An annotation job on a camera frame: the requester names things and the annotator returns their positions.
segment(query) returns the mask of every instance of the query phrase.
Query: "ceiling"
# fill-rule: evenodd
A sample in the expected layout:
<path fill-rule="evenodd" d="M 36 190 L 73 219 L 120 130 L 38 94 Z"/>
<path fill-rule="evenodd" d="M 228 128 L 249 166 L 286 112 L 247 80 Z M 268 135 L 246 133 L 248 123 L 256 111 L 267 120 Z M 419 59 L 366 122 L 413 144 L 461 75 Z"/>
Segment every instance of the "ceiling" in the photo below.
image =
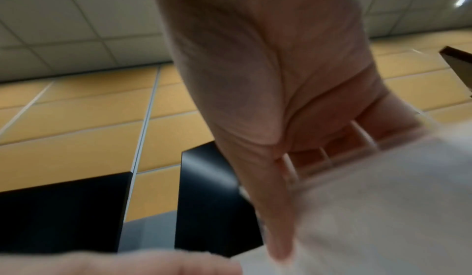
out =
<path fill-rule="evenodd" d="M 456 0 L 360 0 L 371 37 L 472 26 Z M 153 0 L 0 0 L 0 81 L 171 60 Z"/>

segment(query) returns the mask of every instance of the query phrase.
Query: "hand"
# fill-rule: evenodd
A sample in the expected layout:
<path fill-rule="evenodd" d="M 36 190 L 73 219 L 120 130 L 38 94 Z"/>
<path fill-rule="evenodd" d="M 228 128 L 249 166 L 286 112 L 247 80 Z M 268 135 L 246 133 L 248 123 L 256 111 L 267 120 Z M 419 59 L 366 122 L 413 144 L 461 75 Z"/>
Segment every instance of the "hand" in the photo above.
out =
<path fill-rule="evenodd" d="M 239 263 L 205 253 L 136 252 L 0 256 L 5 275 L 242 275 Z"/>
<path fill-rule="evenodd" d="M 221 152 L 290 257 L 295 217 L 281 157 L 295 167 L 418 127 L 383 84 L 355 0 L 157 0 L 173 59 Z"/>

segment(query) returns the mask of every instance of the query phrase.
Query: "yellow wall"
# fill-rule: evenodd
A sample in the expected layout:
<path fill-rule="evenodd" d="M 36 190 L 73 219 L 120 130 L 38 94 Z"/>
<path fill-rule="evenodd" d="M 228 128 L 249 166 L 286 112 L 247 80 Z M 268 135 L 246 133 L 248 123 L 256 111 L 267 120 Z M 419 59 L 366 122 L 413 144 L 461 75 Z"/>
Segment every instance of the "yellow wall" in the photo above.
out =
<path fill-rule="evenodd" d="M 472 118 L 472 102 L 438 50 L 472 51 L 472 31 L 372 42 L 386 84 L 429 126 Z M 177 209 L 182 151 L 212 140 L 172 65 L 0 86 L 0 191 L 131 170 L 152 88 L 156 95 L 127 220 Z"/>

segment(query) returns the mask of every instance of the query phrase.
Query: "skin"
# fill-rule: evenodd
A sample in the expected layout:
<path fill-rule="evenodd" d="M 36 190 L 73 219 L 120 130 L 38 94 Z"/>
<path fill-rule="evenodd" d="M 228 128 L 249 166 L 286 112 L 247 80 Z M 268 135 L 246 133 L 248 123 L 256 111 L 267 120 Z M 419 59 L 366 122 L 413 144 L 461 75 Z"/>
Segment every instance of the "skin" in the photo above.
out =
<path fill-rule="evenodd" d="M 267 226 L 271 256 L 293 253 L 289 154 L 300 176 L 419 125 L 383 84 L 355 0 L 157 0 L 175 64 Z M 0 274 L 239 275 L 208 254 L 76 253 L 0 258 Z"/>

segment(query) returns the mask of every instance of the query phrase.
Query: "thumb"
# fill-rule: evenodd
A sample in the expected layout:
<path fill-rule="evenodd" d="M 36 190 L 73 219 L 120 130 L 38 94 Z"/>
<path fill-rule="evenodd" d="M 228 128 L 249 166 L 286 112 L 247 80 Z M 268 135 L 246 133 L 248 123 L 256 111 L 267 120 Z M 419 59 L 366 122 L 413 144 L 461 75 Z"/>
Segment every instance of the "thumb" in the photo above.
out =
<path fill-rule="evenodd" d="M 265 223 L 269 254 L 277 261 L 290 259 L 295 235 L 294 210 L 273 147 L 218 134 L 215 141 Z"/>

